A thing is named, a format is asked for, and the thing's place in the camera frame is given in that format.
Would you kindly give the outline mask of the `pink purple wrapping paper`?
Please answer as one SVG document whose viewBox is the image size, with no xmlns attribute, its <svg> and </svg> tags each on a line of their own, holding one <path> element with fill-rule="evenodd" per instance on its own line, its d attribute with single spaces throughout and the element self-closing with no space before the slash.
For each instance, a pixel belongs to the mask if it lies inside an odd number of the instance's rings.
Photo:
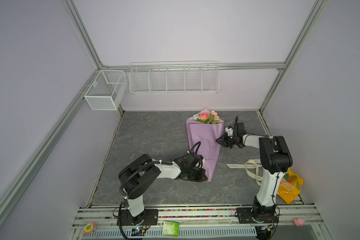
<svg viewBox="0 0 360 240">
<path fill-rule="evenodd" d="M 224 121 L 220 119 L 219 123 L 215 123 L 215 117 L 211 111 L 204 109 L 197 113 L 209 114 L 209 120 L 205 122 L 197 122 L 190 117 L 186 120 L 186 128 L 188 135 L 189 147 L 193 147 L 197 142 L 201 142 L 198 155 L 203 156 L 203 169 L 206 170 L 207 182 L 211 182 L 217 165 L 221 146 L 216 143 L 221 135 L 225 133 Z"/>
</svg>

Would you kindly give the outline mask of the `white fake rose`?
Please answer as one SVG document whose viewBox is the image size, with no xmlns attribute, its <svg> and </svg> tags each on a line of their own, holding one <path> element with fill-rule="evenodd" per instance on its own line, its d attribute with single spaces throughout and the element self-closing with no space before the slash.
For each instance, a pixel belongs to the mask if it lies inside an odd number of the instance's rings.
<svg viewBox="0 0 360 240">
<path fill-rule="evenodd" d="M 195 115 L 193 115 L 193 120 L 199 122 L 201 119 L 198 114 L 195 114 Z"/>
</svg>

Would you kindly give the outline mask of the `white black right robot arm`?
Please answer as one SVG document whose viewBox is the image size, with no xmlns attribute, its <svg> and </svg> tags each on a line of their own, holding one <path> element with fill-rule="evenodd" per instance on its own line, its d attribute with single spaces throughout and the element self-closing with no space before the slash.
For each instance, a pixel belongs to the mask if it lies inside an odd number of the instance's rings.
<svg viewBox="0 0 360 240">
<path fill-rule="evenodd" d="M 263 168 L 260 190 L 252 207 L 237 208 L 239 222 L 278 223 L 276 195 L 282 178 L 293 165 L 293 158 L 284 137 L 247 134 L 243 123 L 235 123 L 226 128 L 216 142 L 225 148 L 253 147 L 260 151 L 260 160 L 256 162 Z"/>
</svg>

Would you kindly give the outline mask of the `red pink fake rose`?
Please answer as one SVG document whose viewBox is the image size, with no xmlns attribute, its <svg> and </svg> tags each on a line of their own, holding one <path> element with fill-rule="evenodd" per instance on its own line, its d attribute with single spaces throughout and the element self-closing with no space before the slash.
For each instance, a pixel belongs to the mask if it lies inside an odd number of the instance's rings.
<svg viewBox="0 0 360 240">
<path fill-rule="evenodd" d="M 200 120 L 201 122 L 205 122 L 209 120 L 209 114 L 206 113 L 200 113 L 198 120 Z"/>
</svg>

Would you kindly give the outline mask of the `cream printed ribbon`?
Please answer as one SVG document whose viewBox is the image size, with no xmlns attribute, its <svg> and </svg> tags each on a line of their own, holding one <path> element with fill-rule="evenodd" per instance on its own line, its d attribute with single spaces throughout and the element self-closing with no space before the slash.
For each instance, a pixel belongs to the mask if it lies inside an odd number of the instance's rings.
<svg viewBox="0 0 360 240">
<path fill-rule="evenodd" d="M 259 175 L 262 168 L 260 159 L 250 159 L 244 164 L 227 164 L 230 169 L 244 169 L 247 175 L 256 180 L 258 186 L 261 186 L 263 177 Z"/>
</svg>

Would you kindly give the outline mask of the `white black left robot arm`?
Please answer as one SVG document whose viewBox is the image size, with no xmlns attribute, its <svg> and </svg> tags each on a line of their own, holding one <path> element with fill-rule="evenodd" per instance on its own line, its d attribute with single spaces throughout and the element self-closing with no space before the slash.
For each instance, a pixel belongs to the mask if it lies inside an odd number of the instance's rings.
<svg viewBox="0 0 360 240">
<path fill-rule="evenodd" d="M 169 161 L 154 160 L 143 154 L 121 170 L 119 193 L 123 196 L 124 210 L 119 210 L 118 223 L 136 226 L 158 216 L 158 210 L 147 210 L 143 200 L 143 194 L 157 179 L 207 181 L 204 158 L 198 154 L 200 146 L 201 142 L 196 142 L 185 155 Z"/>
</svg>

